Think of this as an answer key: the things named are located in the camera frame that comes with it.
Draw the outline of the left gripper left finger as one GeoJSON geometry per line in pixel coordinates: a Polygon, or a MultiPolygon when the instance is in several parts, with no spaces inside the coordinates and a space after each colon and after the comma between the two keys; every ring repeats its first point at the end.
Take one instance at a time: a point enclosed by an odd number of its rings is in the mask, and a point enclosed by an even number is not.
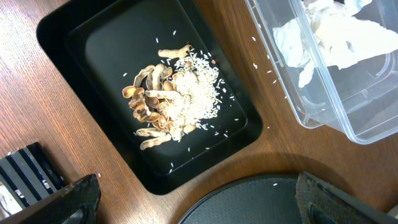
{"type": "Polygon", "coordinates": [[[1,224],[95,224],[100,198],[97,176],[89,174],[7,217],[1,224]]]}

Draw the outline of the white tissue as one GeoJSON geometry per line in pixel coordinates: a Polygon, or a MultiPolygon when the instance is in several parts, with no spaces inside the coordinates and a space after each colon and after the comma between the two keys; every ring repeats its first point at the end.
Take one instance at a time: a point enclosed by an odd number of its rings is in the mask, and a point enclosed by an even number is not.
{"type": "MultiPolygon", "coordinates": [[[[357,19],[354,15],[372,0],[302,1],[310,29],[326,66],[348,68],[362,60],[389,54],[397,50],[397,33],[377,22],[357,19]]],[[[289,67],[302,68],[298,87],[312,80],[315,62],[311,47],[298,19],[272,29],[277,48],[289,67]]]]}

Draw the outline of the food scraps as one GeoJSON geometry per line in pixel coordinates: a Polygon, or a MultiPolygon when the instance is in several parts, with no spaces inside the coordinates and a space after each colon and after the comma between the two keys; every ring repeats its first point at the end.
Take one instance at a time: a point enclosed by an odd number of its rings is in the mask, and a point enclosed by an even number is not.
{"type": "Polygon", "coordinates": [[[221,92],[225,92],[220,69],[209,52],[196,52],[187,44],[180,49],[160,49],[161,62],[148,65],[122,90],[133,117],[147,123],[134,132],[145,138],[142,151],[168,141],[180,142],[196,129],[206,130],[202,121],[218,117],[221,92]]]}

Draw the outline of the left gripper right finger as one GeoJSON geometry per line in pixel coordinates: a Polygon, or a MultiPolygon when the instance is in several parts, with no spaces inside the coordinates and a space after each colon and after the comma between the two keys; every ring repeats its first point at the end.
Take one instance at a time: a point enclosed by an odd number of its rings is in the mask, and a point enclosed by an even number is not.
{"type": "Polygon", "coordinates": [[[296,183],[296,202],[304,224],[397,224],[397,218],[303,172],[296,183]]]}

